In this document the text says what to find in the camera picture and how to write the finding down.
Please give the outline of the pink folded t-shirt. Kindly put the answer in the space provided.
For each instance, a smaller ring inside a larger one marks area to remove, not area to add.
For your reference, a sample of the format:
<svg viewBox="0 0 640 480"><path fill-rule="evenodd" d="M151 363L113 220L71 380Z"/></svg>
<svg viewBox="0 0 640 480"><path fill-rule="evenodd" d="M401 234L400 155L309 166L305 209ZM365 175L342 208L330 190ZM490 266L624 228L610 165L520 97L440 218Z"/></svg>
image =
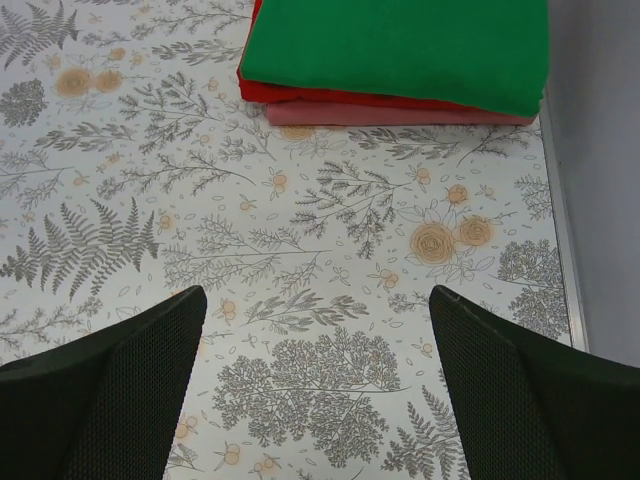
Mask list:
<svg viewBox="0 0 640 480"><path fill-rule="evenodd" d="M535 117L482 110L425 110L356 104L292 101L271 103L266 117L273 126L411 126L411 125L531 125Z"/></svg>

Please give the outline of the floral patterned table mat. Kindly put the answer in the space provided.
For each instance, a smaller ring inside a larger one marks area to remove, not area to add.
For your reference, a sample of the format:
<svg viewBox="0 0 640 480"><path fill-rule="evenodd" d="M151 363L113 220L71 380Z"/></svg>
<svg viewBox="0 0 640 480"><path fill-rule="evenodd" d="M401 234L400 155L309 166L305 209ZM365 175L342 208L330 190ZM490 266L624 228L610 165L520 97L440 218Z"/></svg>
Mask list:
<svg viewBox="0 0 640 480"><path fill-rule="evenodd" d="M1 359L208 297L169 479L464 479L443 284L560 342L540 129L271 126L249 1L1 5Z"/></svg>

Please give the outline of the green folded t-shirt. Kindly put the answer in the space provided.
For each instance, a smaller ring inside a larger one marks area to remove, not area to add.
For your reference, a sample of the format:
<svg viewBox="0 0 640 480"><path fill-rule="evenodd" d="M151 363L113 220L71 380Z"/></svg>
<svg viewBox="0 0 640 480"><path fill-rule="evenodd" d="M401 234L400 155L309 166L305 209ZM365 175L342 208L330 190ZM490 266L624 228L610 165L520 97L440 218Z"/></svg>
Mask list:
<svg viewBox="0 0 640 480"><path fill-rule="evenodd" d="M259 1L239 67L261 83L433 99L533 117L543 1Z"/></svg>

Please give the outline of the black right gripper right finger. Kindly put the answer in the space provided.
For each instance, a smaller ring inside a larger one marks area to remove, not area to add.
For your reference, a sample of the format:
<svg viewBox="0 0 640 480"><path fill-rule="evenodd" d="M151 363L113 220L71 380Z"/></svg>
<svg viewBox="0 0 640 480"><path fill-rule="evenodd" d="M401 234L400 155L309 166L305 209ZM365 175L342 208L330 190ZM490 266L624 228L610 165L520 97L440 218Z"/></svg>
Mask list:
<svg viewBox="0 0 640 480"><path fill-rule="evenodd" d="M472 478L638 478L638 368L551 340L441 285L429 310Z"/></svg>

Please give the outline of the aluminium frame rail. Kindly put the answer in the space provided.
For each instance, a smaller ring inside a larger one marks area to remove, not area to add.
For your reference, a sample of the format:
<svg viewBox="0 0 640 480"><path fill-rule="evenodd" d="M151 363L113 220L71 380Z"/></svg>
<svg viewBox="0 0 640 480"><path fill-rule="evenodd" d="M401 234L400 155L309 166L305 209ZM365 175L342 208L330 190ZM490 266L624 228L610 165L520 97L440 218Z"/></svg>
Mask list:
<svg viewBox="0 0 640 480"><path fill-rule="evenodd" d="M565 303L568 312L571 344L574 348L588 353L590 351L586 324L583 317L583 305L578 280L575 256L572 250L572 232L565 195L560 176L554 137L551 110L547 91L541 101L539 113L550 199L554 214L559 261L564 283Z"/></svg>

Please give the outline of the red folded t-shirt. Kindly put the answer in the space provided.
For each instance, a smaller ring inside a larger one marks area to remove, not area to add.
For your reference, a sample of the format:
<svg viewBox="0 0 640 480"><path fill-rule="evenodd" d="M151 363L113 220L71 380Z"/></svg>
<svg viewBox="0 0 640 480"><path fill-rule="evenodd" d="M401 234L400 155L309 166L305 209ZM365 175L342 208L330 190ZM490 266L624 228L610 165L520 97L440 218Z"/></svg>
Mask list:
<svg viewBox="0 0 640 480"><path fill-rule="evenodd" d="M479 111L479 108L433 99L414 99L391 95L358 93L327 89L305 89L247 80L237 69L241 97L258 103L278 103L286 101L336 102L369 107L398 107L409 109Z"/></svg>

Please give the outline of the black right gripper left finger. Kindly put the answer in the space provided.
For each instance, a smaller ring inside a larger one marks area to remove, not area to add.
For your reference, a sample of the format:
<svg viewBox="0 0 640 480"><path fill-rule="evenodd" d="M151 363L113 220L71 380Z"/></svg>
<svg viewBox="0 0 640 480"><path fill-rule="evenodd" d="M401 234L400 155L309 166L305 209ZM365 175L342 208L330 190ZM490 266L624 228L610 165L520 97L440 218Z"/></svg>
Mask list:
<svg viewBox="0 0 640 480"><path fill-rule="evenodd" d="M192 286L2 366L2 478L162 478L206 310Z"/></svg>

